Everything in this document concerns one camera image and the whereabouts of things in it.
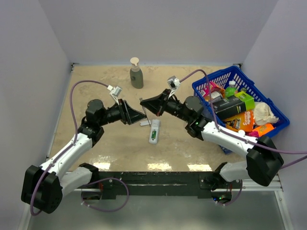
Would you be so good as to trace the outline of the white battery cover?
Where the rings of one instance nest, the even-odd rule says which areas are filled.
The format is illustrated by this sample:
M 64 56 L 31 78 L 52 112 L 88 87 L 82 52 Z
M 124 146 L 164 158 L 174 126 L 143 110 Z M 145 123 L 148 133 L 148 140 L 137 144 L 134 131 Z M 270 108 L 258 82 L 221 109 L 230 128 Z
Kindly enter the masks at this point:
M 151 121 L 141 121 L 140 126 L 151 126 Z

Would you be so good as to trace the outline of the white remote control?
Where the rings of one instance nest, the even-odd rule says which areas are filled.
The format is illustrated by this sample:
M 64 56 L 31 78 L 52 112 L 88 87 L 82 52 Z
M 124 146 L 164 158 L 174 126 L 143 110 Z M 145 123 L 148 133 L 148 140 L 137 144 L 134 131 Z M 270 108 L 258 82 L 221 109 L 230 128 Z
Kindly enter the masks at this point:
M 152 120 L 150 134 L 149 134 L 150 144 L 157 144 L 158 137 L 159 137 L 160 124 L 161 124 L 161 121 L 159 119 Z

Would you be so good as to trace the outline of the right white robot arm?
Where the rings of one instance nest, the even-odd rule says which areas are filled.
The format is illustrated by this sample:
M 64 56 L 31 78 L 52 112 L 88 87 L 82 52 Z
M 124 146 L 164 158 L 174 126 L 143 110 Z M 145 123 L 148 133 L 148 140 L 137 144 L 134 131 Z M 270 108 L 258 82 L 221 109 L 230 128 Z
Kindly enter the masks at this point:
M 140 104 L 156 116 L 169 113 L 185 121 L 185 129 L 193 138 L 215 143 L 244 158 L 241 162 L 220 164 L 207 178 L 213 189 L 225 188 L 232 181 L 245 179 L 262 186 L 271 183 L 284 164 L 271 138 L 246 137 L 217 125 L 203 114 L 204 106 L 198 97 L 189 96 L 181 103 L 170 93 L 170 89 L 165 89 L 158 96 L 142 99 Z

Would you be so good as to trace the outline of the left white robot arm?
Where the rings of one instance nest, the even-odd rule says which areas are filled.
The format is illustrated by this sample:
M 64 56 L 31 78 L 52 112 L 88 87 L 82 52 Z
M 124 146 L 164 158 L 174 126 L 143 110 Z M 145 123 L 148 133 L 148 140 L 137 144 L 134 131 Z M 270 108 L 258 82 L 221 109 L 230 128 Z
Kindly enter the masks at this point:
M 99 99 L 91 100 L 70 142 L 47 162 L 40 166 L 31 165 L 25 171 L 21 200 L 29 204 L 31 215 L 50 214 L 62 198 L 77 187 L 94 188 L 99 184 L 98 169 L 90 164 L 81 164 L 71 176 L 66 172 L 100 140 L 104 125 L 116 121 L 132 125 L 145 118 L 144 113 L 131 108 L 125 100 L 120 99 L 109 108 L 105 108 Z

